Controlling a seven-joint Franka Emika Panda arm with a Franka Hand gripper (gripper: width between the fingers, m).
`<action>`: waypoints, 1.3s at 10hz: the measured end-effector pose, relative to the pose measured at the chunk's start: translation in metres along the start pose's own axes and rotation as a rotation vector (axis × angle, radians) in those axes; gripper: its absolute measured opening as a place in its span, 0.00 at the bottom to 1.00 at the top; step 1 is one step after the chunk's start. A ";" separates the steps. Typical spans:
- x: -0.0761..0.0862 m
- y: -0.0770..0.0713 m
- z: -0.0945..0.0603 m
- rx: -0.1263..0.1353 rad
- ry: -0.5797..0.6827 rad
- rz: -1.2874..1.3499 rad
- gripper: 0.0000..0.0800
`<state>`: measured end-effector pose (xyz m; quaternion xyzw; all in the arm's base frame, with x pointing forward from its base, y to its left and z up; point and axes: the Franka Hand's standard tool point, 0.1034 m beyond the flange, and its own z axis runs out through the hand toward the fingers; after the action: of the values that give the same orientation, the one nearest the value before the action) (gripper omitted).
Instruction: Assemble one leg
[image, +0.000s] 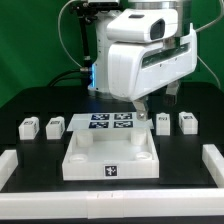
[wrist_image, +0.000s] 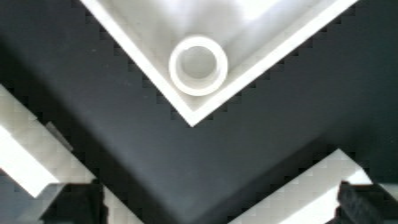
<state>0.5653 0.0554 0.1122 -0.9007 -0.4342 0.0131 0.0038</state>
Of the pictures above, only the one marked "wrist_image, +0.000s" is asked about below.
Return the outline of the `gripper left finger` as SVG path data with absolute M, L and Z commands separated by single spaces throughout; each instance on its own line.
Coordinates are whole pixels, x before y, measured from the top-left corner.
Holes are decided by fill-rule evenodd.
M 95 175 L 0 85 L 0 169 L 38 197 L 57 183 L 89 183 Z

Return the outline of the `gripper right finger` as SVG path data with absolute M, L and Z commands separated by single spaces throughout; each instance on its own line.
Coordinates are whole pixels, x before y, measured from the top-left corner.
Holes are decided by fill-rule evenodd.
M 336 149 L 228 224 L 398 224 L 398 185 Z

